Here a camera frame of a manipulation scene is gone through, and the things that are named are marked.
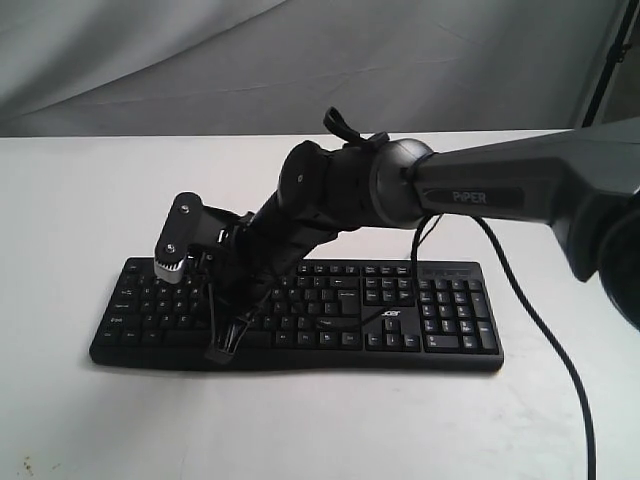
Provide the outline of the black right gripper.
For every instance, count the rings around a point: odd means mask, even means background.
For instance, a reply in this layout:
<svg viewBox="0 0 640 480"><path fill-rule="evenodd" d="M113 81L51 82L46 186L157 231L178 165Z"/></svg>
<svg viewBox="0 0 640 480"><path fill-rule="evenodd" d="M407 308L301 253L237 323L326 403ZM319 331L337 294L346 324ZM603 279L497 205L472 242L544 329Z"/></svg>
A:
<svg viewBox="0 0 640 480"><path fill-rule="evenodd" d="M277 280L290 273L331 229L290 217L277 204L239 216L206 206L209 224L191 247L202 251L211 340L206 355L229 364Z"/></svg>

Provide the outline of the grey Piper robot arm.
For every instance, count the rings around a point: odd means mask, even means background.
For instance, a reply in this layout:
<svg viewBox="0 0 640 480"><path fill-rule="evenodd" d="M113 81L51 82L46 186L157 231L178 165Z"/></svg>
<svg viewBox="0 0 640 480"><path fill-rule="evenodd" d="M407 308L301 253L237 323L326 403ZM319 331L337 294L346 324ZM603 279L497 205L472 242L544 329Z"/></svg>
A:
<svg viewBox="0 0 640 480"><path fill-rule="evenodd" d="M306 141L276 191L238 220L214 263L207 356L234 356L277 277L316 246L363 227L421 230L439 214L549 226L574 276L598 275L639 322L639 122L437 153L415 139L353 133L334 151Z"/></svg>

